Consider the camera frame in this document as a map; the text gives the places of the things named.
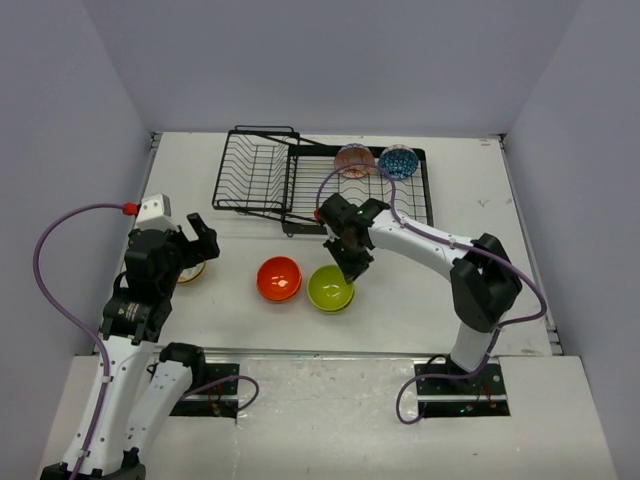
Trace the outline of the lime green bowl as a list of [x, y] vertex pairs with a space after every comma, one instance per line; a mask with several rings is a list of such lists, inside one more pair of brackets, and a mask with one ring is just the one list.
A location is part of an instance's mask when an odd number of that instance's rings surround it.
[[323, 314], [338, 314], [339, 312], [347, 309], [353, 299], [355, 298], [355, 291], [347, 291], [346, 293], [339, 293], [337, 296], [328, 296], [317, 294], [308, 294], [308, 299], [311, 305], [319, 312]]
[[326, 265], [317, 269], [307, 282], [307, 296], [309, 293], [337, 296], [339, 293], [355, 291], [353, 284], [346, 282], [340, 268], [336, 265]]

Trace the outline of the orange bowl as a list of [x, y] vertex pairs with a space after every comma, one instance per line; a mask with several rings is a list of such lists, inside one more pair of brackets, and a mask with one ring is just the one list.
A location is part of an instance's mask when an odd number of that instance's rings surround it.
[[276, 256], [267, 259], [256, 273], [256, 279], [269, 277], [302, 279], [302, 273], [293, 259], [285, 256]]
[[282, 303], [293, 298], [302, 285], [301, 278], [257, 278], [259, 294], [268, 301]]

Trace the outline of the red patterned bowl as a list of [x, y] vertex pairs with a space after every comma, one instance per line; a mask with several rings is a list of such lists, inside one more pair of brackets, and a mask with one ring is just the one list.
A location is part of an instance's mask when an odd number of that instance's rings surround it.
[[361, 179], [371, 173], [375, 157], [364, 145], [352, 143], [341, 147], [334, 158], [334, 168], [348, 179]]

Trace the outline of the blue patterned bowl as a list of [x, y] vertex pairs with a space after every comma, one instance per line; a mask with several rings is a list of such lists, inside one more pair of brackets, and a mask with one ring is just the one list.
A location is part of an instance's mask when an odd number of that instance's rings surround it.
[[402, 144], [387, 147], [379, 156], [378, 165], [394, 180], [404, 180], [411, 177], [420, 164], [417, 154], [408, 146]]

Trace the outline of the floral leaf pattern bowl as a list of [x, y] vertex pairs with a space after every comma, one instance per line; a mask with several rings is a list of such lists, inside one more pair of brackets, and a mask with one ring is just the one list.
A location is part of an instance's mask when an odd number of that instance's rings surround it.
[[200, 262], [195, 266], [185, 268], [180, 275], [180, 281], [186, 282], [198, 277], [206, 267], [205, 262]]

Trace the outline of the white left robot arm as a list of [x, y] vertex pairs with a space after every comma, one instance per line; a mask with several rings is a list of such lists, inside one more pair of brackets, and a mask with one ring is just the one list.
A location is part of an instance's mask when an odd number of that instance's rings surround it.
[[219, 257], [217, 233], [197, 213], [187, 217], [197, 235], [190, 240], [168, 214], [133, 204], [120, 209], [136, 221], [103, 321], [89, 334], [99, 349], [98, 370], [80, 426], [62, 460], [42, 470], [44, 479], [144, 478], [144, 456], [169, 413], [186, 392], [207, 383], [203, 350], [172, 343], [144, 394], [136, 394], [180, 275]]

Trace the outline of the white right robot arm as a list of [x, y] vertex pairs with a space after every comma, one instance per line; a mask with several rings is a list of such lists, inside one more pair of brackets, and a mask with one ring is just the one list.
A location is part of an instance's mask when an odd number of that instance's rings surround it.
[[357, 206], [333, 194], [316, 209], [315, 217], [327, 229], [324, 247], [348, 283], [369, 268], [376, 248], [408, 258], [449, 282], [460, 326], [444, 371], [427, 373], [459, 393], [477, 386], [488, 351], [497, 342], [498, 323], [522, 291], [502, 243], [490, 234], [458, 241], [396, 215], [389, 204], [376, 199]]

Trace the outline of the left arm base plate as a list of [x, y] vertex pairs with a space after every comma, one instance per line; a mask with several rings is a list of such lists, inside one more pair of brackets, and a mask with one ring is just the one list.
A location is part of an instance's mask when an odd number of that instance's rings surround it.
[[[203, 379], [195, 384], [193, 389], [239, 373], [238, 363], [207, 363]], [[238, 383], [238, 380], [221, 383], [185, 400], [180, 400], [173, 407], [170, 415], [172, 417], [236, 419], [239, 408]]]

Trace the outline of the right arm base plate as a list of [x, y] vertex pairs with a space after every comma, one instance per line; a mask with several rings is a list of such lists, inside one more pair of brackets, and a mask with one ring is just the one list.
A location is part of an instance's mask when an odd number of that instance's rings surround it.
[[468, 380], [419, 380], [416, 393], [418, 414], [423, 419], [510, 415], [499, 363], [490, 362], [478, 376]]

